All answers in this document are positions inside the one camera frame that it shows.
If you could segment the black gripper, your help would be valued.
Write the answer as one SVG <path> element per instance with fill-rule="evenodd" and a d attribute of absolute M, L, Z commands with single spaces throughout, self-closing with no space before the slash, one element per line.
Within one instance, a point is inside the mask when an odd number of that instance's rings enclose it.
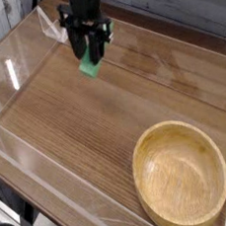
<path fill-rule="evenodd" d="M 68 4 L 57 6 L 60 26 L 65 28 L 78 59 L 82 59 L 87 48 L 86 38 L 89 37 L 90 60 L 98 64 L 104 56 L 104 35 L 112 32 L 111 19 L 102 14 L 101 0 L 68 0 Z"/>

